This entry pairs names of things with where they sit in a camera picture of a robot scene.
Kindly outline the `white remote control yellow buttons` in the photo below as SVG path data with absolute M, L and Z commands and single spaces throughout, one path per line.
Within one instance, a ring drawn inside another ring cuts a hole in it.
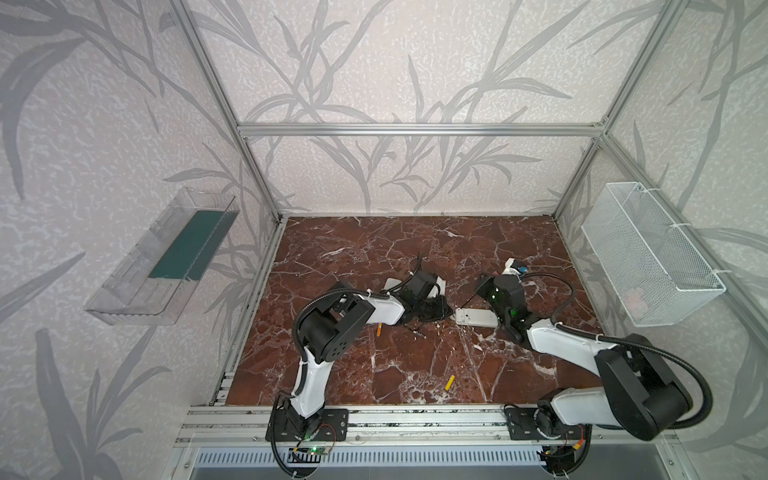
M 455 322 L 457 325 L 491 328 L 495 329 L 499 325 L 497 315 L 492 310 L 459 308 L 455 312 Z

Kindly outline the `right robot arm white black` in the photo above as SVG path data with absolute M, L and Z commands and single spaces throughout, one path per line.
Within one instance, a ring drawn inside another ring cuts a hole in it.
M 703 423 L 714 406 L 712 389 L 688 361 L 655 347 L 646 337 L 590 333 L 565 325 L 555 315 L 529 310 L 524 275 L 481 276 L 475 294 L 494 313 L 516 345 L 552 355 L 600 379 L 594 388 L 570 388 L 539 403 L 539 426 L 599 425 L 650 441 L 665 430 Z

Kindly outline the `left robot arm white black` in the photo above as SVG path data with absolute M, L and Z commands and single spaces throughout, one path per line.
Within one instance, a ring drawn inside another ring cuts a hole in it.
M 292 338 L 300 354 L 295 385 L 275 398 L 266 439 L 270 442 L 343 441 L 349 411 L 326 406 L 334 363 L 369 325 L 398 326 L 413 319 L 442 321 L 453 314 L 446 281 L 424 271 L 388 283 L 380 292 L 334 284 L 299 313 Z

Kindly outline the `red white remote control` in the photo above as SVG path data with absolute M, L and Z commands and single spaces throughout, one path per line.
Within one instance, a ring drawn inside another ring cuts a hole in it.
M 401 283 L 402 283 L 402 281 L 401 281 L 400 279 L 396 279 L 396 278 L 388 278 L 388 279 L 385 281 L 385 284 L 384 284 L 384 289 L 385 289 L 385 290 L 392 290 L 393 288 L 397 287 L 397 286 L 398 286 L 398 285 L 400 285 Z

